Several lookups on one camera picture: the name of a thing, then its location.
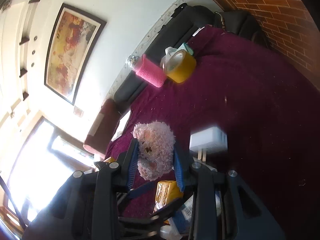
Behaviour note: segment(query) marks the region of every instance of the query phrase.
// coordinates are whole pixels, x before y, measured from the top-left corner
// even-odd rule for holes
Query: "fluffy stuffed animal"
[[[156,180],[173,166],[174,135],[164,122],[138,123],[133,137],[139,141],[138,170],[145,180]]]

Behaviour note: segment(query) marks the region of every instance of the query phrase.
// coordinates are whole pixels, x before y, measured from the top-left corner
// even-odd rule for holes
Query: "pink textured cylinder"
[[[142,77],[144,80],[158,88],[162,87],[167,79],[163,70],[147,59],[145,54],[142,55],[142,62],[140,64],[139,69],[136,71],[136,75]]]

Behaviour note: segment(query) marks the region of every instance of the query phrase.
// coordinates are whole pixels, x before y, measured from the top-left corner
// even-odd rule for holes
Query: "picture frame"
[[[84,69],[106,21],[63,3],[50,37],[44,85],[74,106]]]

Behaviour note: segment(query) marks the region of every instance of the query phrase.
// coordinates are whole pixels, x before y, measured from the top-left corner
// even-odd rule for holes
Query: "sofa armrest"
[[[90,128],[83,148],[104,158],[109,142],[119,125],[120,117],[116,103],[111,98],[107,99]]]

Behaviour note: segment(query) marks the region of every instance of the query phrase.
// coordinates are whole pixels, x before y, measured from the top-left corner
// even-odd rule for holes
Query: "roll of tape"
[[[177,83],[184,82],[196,67],[196,59],[181,49],[166,63],[165,74]]]

